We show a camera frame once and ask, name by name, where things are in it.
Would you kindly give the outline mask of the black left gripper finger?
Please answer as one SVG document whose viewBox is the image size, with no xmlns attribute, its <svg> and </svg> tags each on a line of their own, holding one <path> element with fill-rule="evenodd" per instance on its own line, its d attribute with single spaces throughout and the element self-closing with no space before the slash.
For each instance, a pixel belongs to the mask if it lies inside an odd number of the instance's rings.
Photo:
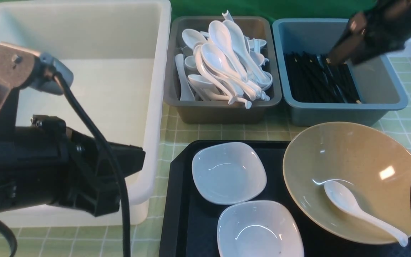
<svg viewBox="0 0 411 257">
<path fill-rule="evenodd" d="M 110 157 L 96 139 L 75 130 L 66 130 L 60 140 L 67 148 L 68 162 L 59 206 L 94 217 L 119 211 L 121 193 L 115 173 L 127 178 L 141 171 L 145 151 L 109 142 Z"/>
</svg>

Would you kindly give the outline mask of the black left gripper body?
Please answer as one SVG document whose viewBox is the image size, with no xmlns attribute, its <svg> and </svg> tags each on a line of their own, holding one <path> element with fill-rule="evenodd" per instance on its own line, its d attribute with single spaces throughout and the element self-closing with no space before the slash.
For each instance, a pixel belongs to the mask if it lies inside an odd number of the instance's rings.
<svg viewBox="0 0 411 257">
<path fill-rule="evenodd" d="M 0 124 L 0 213 L 39 205 L 83 211 L 80 169 L 84 134 L 53 116 L 42 126 Z"/>
</svg>

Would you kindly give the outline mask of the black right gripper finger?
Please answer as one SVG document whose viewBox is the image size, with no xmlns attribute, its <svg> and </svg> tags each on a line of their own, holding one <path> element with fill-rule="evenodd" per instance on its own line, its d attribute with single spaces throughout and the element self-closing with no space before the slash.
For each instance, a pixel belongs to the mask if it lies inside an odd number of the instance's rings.
<svg viewBox="0 0 411 257">
<path fill-rule="evenodd" d="M 344 32 L 328 54 L 330 64 L 338 65 L 347 61 L 354 63 L 364 51 L 367 18 L 364 12 L 351 17 Z"/>
</svg>

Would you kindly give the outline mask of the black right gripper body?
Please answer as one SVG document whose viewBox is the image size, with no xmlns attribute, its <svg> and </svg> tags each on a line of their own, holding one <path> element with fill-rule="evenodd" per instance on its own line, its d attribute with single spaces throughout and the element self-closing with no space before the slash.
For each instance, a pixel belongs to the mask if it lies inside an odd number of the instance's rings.
<svg viewBox="0 0 411 257">
<path fill-rule="evenodd" d="M 411 0 L 378 0 L 372 8 L 355 13 L 349 29 L 362 37 L 349 57 L 354 65 L 401 51 L 411 38 Z"/>
</svg>

